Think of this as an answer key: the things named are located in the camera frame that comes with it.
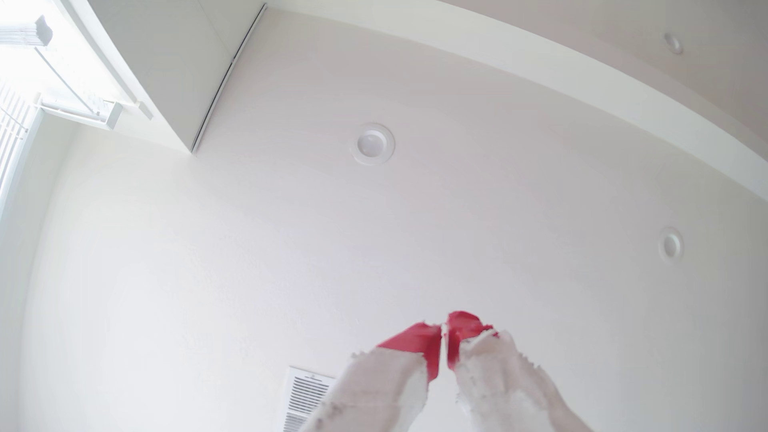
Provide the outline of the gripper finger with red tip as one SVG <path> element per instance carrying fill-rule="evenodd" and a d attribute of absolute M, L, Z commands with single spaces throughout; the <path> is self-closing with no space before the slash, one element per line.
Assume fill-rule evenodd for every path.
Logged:
<path fill-rule="evenodd" d="M 437 378 L 439 324 L 418 322 L 352 357 L 301 431 L 408 431 Z"/>
<path fill-rule="evenodd" d="M 475 431 L 590 431 L 509 332 L 461 310 L 446 329 L 448 368 Z"/>

